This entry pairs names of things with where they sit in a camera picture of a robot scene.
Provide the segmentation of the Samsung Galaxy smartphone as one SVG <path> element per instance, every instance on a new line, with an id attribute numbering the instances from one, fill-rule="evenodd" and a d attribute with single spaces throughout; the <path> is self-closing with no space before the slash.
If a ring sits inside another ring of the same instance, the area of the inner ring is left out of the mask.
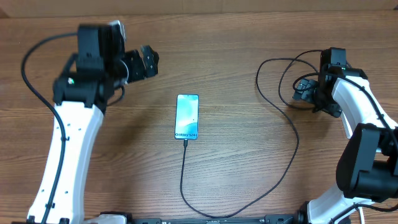
<path id="1" fill-rule="evenodd" d="M 175 139 L 196 140 L 198 138 L 198 107 L 198 95 L 177 95 Z"/>

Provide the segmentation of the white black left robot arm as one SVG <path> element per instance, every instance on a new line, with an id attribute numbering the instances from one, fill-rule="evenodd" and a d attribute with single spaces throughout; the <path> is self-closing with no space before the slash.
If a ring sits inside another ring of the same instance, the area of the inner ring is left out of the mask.
<path id="1" fill-rule="evenodd" d="M 159 55 L 148 45 L 126 51 L 124 26 L 82 24 L 53 83 L 53 134 L 39 191 L 27 223 L 83 223 L 84 191 L 96 135 L 116 90 L 157 75 Z"/>

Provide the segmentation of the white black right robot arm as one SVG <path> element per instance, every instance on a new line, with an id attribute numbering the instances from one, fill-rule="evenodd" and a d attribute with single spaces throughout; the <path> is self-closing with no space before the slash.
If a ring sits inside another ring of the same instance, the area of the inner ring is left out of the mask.
<path id="1" fill-rule="evenodd" d="M 346 51 L 320 52 L 316 80 L 294 81 L 294 99 L 341 118 L 348 143 L 336 167 L 336 182 L 320 197 L 304 203 L 293 223 L 339 223 L 361 208 L 393 212 L 376 203 L 397 198 L 397 122 L 373 95 L 367 75 L 346 60 Z"/>

